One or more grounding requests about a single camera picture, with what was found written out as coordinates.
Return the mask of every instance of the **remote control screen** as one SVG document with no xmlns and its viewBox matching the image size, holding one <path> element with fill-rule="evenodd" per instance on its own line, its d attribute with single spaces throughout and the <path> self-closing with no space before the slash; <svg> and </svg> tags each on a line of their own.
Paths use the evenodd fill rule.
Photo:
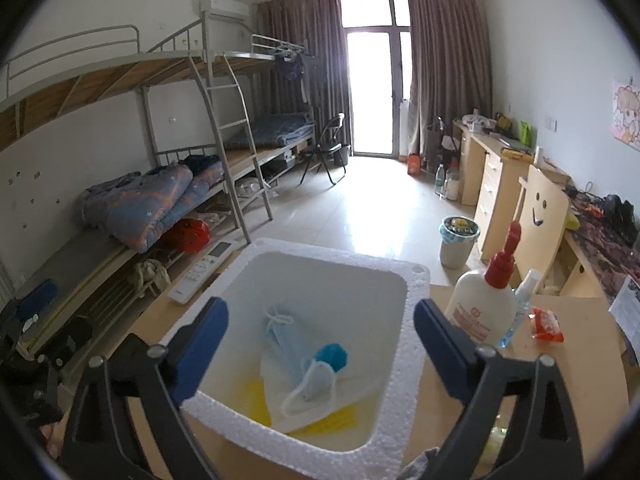
<svg viewBox="0 0 640 480">
<path fill-rule="evenodd" d="M 222 253 L 224 253 L 229 247 L 231 247 L 231 244 L 228 242 L 221 242 L 211 250 L 209 256 L 222 256 Z"/>
</svg>

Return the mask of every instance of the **air conditioner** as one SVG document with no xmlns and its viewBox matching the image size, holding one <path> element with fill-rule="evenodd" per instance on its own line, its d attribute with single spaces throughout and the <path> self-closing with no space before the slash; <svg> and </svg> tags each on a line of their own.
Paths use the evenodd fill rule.
<svg viewBox="0 0 640 480">
<path fill-rule="evenodd" d="M 203 10 L 226 18 L 249 20 L 249 5 L 235 0 L 200 0 L 200 12 Z"/>
</svg>

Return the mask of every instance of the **remote control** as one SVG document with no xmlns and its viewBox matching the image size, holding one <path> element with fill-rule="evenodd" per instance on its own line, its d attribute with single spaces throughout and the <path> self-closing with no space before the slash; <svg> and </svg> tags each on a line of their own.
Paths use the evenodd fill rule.
<svg viewBox="0 0 640 480">
<path fill-rule="evenodd" d="M 187 273 L 169 291 L 169 298 L 185 304 L 200 286 L 216 271 L 228 256 L 239 247 L 235 240 L 220 240 L 200 260 L 195 262 Z"/>
</svg>

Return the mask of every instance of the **candy wrapper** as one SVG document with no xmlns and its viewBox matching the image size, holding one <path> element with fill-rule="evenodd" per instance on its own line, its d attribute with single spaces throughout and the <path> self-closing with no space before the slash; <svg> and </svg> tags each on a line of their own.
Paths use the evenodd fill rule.
<svg viewBox="0 0 640 480">
<path fill-rule="evenodd" d="M 560 330 L 560 324 L 556 314 L 550 310 L 533 307 L 529 314 L 531 321 L 531 336 L 540 341 L 564 342 L 564 335 Z"/>
</svg>

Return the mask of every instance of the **spray bottle cap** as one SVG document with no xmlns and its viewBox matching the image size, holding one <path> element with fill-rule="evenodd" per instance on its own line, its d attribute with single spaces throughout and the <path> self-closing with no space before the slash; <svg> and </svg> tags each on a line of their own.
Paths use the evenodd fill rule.
<svg viewBox="0 0 640 480">
<path fill-rule="evenodd" d="M 520 242 L 522 228 L 519 222 L 511 222 L 504 249 L 496 254 L 489 262 L 484 274 L 484 280 L 493 288 L 505 288 L 513 274 L 513 253 Z"/>
<path fill-rule="evenodd" d="M 538 283 L 542 281 L 542 273 L 536 269 L 531 269 L 527 272 L 524 281 L 520 284 L 516 290 L 516 300 L 519 303 L 527 303 L 533 296 L 533 291 L 536 290 Z"/>
</svg>

